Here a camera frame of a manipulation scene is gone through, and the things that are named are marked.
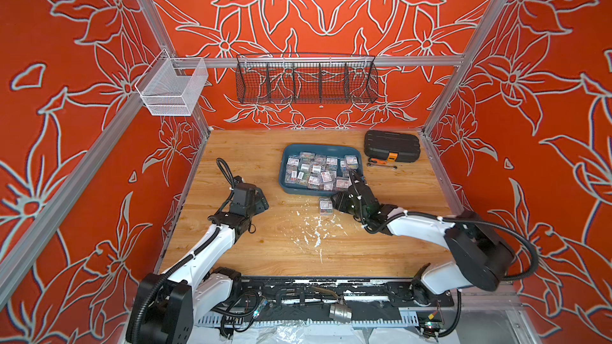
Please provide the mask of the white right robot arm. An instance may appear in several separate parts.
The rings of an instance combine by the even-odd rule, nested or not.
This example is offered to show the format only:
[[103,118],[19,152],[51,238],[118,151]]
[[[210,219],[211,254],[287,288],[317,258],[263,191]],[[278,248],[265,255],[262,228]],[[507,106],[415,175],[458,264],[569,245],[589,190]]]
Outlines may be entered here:
[[331,196],[333,208],[353,216],[366,233],[410,237],[450,252],[451,261],[424,264],[412,278],[411,298],[418,305],[428,306],[453,289],[496,291],[500,283],[523,280],[540,267],[540,254],[529,239],[473,211],[443,217],[382,204],[354,170],[348,183]]

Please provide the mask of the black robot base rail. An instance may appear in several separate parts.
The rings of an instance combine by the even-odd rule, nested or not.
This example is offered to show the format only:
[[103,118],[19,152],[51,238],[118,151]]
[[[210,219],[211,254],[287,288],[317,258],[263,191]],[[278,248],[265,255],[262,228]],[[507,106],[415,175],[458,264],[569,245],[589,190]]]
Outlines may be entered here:
[[[253,291],[225,317],[211,311],[196,319],[201,327],[244,329],[288,325],[350,325],[356,329],[419,328],[443,330],[451,325],[456,302],[451,292],[433,297],[422,306],[402,278],[337,278],[245,276],[239,291]],[[331,304],[352,309],[350,323],[329,317]]]

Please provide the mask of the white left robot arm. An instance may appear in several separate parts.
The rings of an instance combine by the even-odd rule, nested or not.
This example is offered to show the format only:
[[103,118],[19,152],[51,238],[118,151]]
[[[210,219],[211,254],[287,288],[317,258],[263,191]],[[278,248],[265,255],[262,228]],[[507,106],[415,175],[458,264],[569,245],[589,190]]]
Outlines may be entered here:
[[140,282],[125,332],[128,343],[186,343],[194,324],[209,312],[221,315],[220,324],[226,326],[240,319],[253,323],[261,309],[261,293],[242,290],[240,272],[213,266],[244,233],[255,232],[253,218],[269,203],[261,188],[233,175],[224,159],[216,164],[229,183],[229,195],[185,256]]

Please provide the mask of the blue plastic storage tray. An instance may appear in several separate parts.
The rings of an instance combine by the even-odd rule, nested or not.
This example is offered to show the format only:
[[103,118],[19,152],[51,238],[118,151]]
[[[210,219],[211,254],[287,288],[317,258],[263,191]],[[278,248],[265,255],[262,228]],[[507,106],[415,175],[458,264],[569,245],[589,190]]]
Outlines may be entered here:
[[283,151],[278,181],[287,194],[330,197],[351,185],[353,171],[364,179],[363,159],[353,147],[294,143]]

